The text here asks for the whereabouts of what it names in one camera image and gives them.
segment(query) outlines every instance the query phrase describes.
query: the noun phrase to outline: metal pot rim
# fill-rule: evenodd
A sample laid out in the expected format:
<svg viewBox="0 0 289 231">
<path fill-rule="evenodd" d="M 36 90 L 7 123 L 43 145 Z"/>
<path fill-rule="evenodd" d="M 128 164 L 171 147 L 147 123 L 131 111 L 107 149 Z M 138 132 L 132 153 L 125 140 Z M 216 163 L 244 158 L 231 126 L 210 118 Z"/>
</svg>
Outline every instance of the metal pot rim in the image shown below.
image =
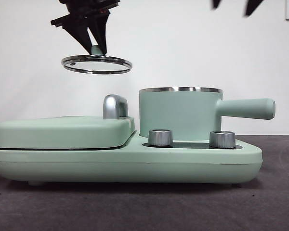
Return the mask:
<svg viewBox="0 0 289 231">
<path fill-rule="evenodd" d="M 203 88 L 203 87 L 162 87 L 162 88 L 146 88 L 141 89 L 139 93 L 144 92 L 165 92 L 165 91 L 198 91 L 198 92 L 215 92 L 222 93 L 218 88 Z"/>
</svg>

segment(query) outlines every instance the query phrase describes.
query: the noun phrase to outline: appliance foot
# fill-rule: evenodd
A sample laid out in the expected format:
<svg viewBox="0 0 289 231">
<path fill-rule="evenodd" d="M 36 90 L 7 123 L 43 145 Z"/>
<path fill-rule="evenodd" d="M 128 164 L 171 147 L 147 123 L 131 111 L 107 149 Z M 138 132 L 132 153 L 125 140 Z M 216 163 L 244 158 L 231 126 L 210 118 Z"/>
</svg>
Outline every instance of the appliance foot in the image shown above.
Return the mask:
<svg viewBox="0 0 289 231">
<path fill-rule="evenodd" d="M 31 186 L 43 186 L 46 184 L 44 181 L 28 181 L 28 184 Z"/>
</svg>

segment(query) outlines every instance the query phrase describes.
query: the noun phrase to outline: metal ring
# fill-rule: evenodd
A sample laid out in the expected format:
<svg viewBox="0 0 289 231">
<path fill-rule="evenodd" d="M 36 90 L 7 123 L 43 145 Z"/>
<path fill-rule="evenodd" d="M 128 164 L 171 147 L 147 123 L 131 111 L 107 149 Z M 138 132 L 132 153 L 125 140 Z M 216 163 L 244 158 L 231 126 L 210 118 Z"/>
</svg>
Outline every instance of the metal ring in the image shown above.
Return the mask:
<svg viewBox="0 0 289 231">
<path fill-rule="evenodd" d="M 201 91 L 201 92 L 215 92 L 222 93 L 221 89 L 217 88 L 201 88 L 201 87 L 166 87 L 166 88 L 146 88 L 139 92 L 161 92 L 161 91 Z"/>
<path fill-rule="evenodd" d="M 79 62 L 103 62 L 103 63 L 112 63 L 112 64 L 118 64 L 127 67 L 125 70 L 111 70 L 111 71 L 98 71 L 98 70 L 86 70 L 86 69 L 78 69 L 75 67 L 67 66 L 68 64 L 72 63 L 79 63 Z M 99 74 L 99 75 L 109 75 L 109 74 L 123 74 L 127 73 L 132 69 L 131 62 L 106 56 L 106 55 L 75 55 L 75 56 L 69 56 L 64 59 L 62 59 L 61 64 L 63 67 L 70 71 L 80 72 L 80 73 L 86 73 L 86 74 Z"/>
</svg>

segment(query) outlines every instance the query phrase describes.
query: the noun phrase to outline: pot handle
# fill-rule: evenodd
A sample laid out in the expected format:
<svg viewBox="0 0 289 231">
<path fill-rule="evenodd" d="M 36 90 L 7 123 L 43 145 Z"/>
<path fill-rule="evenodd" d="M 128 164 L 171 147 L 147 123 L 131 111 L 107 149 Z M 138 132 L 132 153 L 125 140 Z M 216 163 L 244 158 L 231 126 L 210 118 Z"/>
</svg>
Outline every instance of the pot handle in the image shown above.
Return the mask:
<svg viewBox="0 0 289 231">
<path fill-rule="evenodd" d="M 107 95 L 104 98 L 103 119 L 128 117 L 127 100 L 119 95 Z"/>
<path fill-rule="evenodd" d="M 275 101 L 272 99 L 219 101 L 217 104 L 217 115 L 273 119 L 275 117 Z"/>
</svg>

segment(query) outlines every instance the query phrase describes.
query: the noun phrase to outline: silver knob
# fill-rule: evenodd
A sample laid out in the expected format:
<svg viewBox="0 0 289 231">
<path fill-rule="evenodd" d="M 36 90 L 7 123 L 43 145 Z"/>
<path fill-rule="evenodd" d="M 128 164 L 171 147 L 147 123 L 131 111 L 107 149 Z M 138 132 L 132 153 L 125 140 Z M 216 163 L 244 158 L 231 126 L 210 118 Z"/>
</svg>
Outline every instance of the silver knob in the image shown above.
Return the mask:
<svg viewBox="0 0 289 231">
<path fill-rule="evenodd" d="M 172 146 L 172 131 L 167 129 L 153 129 L 149 131 L 149 145 Z"/>
<path fill-rule="evenodd" d="M 210 146 L 215 148 L 235 148 L 235 133 L 232 131 L 210 132 Z"/>
</svg>

